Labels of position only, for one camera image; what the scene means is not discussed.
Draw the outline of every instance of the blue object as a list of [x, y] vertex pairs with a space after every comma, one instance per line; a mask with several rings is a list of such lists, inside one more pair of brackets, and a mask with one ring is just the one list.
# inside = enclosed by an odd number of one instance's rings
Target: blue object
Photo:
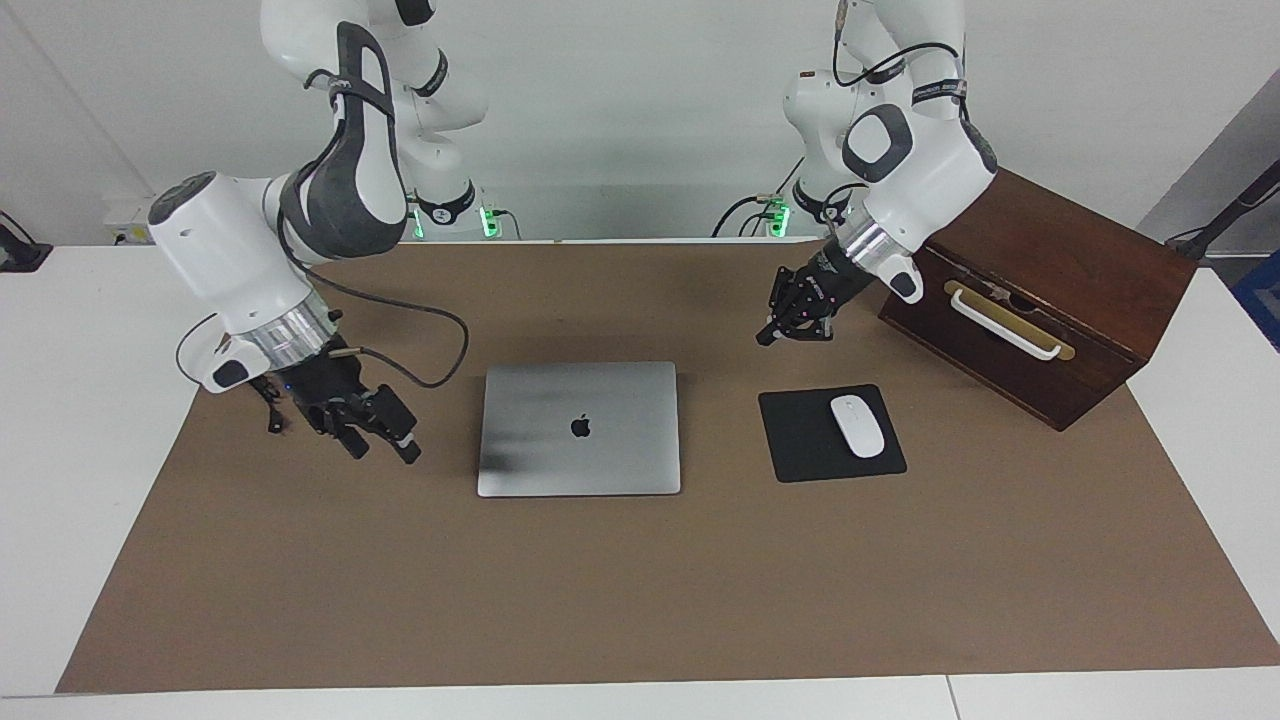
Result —
[[1280, 252], [1263, 260], [1235, 283], [1231, 295], [1258, 324], [1272, 347], [1280, 350]]

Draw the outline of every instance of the computer mouse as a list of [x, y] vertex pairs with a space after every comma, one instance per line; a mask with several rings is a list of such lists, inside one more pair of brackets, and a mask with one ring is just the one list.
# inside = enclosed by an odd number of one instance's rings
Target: computer mouse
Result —
[[884, 430], [865, 400], [842, 395], [831, 401], [831, 414], [836, 416], [836, 424], [854, 455], [868, 459], [884, 452]]

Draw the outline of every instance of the white table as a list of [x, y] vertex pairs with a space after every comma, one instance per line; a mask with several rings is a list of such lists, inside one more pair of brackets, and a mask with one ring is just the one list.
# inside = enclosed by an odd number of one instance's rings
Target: white table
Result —
[[[173, 347], [202, 315], [152, 247], [64, 247], [0, 275], [0, 720], [1280, 717], [1274, 667], [42, 697], [191, 406]], [[1276, 634], [1280, 355], [1201, 270], [1130, 387]]]

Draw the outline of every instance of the laptop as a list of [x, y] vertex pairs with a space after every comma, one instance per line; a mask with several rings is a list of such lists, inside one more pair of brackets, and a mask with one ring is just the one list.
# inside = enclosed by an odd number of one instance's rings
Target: laptop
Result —
[[676, 365], [499, 365], [485, 379], [481, 497], [680, 492]]

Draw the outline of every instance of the box lid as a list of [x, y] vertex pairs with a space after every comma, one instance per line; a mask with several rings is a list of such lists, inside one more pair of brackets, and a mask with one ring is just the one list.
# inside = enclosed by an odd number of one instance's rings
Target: box lid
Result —
[[925, 247], [1149, 359], [1196, 263], [1001, 168]]

